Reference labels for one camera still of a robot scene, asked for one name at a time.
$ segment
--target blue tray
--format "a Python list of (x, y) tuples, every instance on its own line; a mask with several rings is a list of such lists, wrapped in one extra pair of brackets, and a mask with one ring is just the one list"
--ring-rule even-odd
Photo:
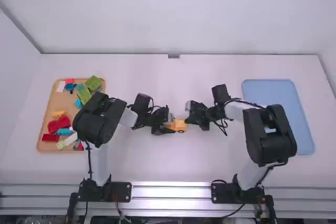
[(290, 80), (245, 80), (244, 99), (259, 105), (281, 104), (298, 145), (298, 154), (311, 155), (315, 145), (295, 85)]

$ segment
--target cork board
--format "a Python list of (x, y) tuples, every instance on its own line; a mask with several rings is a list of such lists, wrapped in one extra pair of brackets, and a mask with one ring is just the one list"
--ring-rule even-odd
[[(59, 150), (56, 147), (56, 143), (51, 142), (45, 142), (42, 141), (42, 136), (45, 133), (48, 132), (48, 123), (52, 120), (55, 120), (55, 118), (52, 116), (53, 111), (66, 111), (67, 117), (69, 117), (71, 123), (73, 122), (76, 114), (79, 111), (79, 108), (75, 106), (75, 101), (77, 99), (77, 89), (73, 91), (73, 94), (70, 94), (69, 91), (64, 90), (63, 92), (57, 92), (57, 87), (61, 81), (65, 81), (66, 79), (59, 79), (54, 82), (53, 89), (51, 90), (47, 110), (43, 119), (42, 127), (40, 134), (38, 136), (37, 140), (37, 150), (42, 153), (80, 153), (81, 151), (75, 151), (73, 150), (73, 144), (70, 144), (69, 146), (64, 147), (63, 149)], [(85, 83), (87, 79), (74, 79), (74, 82), (76, 84)], [(102, 79), (102, 90), (105, 90), (105, 81)], [(66, 139), (68, 136), (60, 136), (59, 141)]]

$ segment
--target yellow object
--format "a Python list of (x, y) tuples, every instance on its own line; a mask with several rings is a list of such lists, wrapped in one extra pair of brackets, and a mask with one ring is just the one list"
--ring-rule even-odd
[(51, 113), (54, 117), (59, 118), (61, 115), (65, 114), (64, 110), (59, 110), (59, 111), (53, 111)]
[(172, 122), (171, 124), (167, 124), (165, 127), (179, 133), (185, 132), (188, 128), (187, 124), (184, 122), (183, 119), (175, 119), (174, 122)]

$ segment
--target pink object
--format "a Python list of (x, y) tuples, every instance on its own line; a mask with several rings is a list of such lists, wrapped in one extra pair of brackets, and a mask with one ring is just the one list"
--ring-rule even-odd
[(66, 79), (65, 80), (65, 84), (70, 84), (70, 83), (74, 83), (75, 81), (73, 79)]

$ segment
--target small metal bracket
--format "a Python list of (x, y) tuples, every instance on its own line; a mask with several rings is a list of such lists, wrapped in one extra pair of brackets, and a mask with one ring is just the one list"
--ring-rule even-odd
[(264, 191), (259, 187), (242, 191), (233, 183), (211, 184), (211, 200), (214, 204), (257, 204), (258, 197), (262, 197), (263, 195)]
[(79, 185), (78, 201), (130, 202), (132, 184), (130, 182), (107, 182), (97, 186), (93, 180), (83, 180)]
[(180, 54), (168, 54), (169, 59), (179, 59), (180, 56), (181, 56)]

